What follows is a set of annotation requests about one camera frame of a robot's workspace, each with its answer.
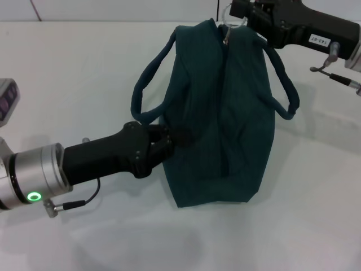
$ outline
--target green led light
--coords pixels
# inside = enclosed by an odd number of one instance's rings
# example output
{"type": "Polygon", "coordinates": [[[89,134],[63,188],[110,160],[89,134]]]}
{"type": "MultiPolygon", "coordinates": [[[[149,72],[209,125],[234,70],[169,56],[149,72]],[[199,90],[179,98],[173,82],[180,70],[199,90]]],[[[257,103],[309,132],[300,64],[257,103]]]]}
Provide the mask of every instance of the green led light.
{"type": "Polygon", "coordinates": [[[28,194],[28,200],[30,200],[31,202],[37,202],[38,200],[41,199],[41,195],[37,192],[31,192],[28,194]]]}

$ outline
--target teal bag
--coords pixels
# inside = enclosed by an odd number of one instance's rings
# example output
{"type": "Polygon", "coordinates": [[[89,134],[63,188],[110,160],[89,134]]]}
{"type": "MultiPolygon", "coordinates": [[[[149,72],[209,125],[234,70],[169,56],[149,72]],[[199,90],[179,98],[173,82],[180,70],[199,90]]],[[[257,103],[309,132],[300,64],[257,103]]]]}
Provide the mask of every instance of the teal bag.
{"type": "Polygon", "coordinates": [[[275,134],[275,111],[293,118],[300,99],[283,63],[247,27],[227,29],[214,20],[177,27],[137,82],[133,117],[144,125],[160,117],[169,128],[189,129],[194,142],[163,163],[178,207],[248,202],[258,192],[275,134]],[[141,113],[142,92],[176,41],[170,84],[161,105],[141,113]],[[289,99],[288,110],[272,97],[263,50],[289,99]]]}

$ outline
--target bag strap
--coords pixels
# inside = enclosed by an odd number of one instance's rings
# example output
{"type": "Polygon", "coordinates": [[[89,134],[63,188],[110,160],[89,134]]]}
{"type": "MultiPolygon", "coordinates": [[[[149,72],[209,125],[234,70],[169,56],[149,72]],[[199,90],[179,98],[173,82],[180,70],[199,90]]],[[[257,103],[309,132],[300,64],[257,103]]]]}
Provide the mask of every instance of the bag strap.
{"type": "Polygon", "coordinates": [[[300,97],[298,96],[297,90],[290,78],[287,76],[284,64],[275,49],[269,47],[267,42],[261,38],[258,38],[256,41],[261,45],[270,58],[271,63],[276,70],[277,76],[286,91],[289,100],[288,110],[286,111],[283,106],[274,97],[272,97],[272,95],[259,95],[259,98],[274,108],[282,118],[285,120],[291,120],[296,114],[297,109],[300,107],[300,97]]]}
{"type": "Polygon", "coordinates": [[[143,90],[148,86],[152,81],[154,75],[156,74],[160,64],[163,59],[167,56],[170,49],[173,47],[175,42],[175,31],[170,36],[168,43],[165,45],[163,50],[158,54],[156,58],[146,67],[142,75],[140,76],[137,84],[134,87],[133,96],[131,97],[131,114],[133,118],[141,122],[142,124],[150,124],[155,121],[159,116],[161,116],[166,108],[168,107],[171,99],[167,97],[164,101],[157,106],[156,108],[142,113],[142,99],[143,99],[143,90]]]}

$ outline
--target white label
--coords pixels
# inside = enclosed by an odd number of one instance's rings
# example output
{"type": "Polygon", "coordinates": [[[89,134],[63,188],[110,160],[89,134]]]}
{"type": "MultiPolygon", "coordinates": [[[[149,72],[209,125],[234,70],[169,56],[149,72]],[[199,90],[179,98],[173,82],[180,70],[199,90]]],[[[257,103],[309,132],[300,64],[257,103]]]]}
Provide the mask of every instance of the white label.
{"type": "Polygon", "coordinates": [[[318,45],[321,45],[321,46],[328,47],[331,40],[329,38],[324,38],[324,37],[312,34],[310,39],[309,39],[309,42],[312,42],[314,44],[318,44],[318,45]]]}

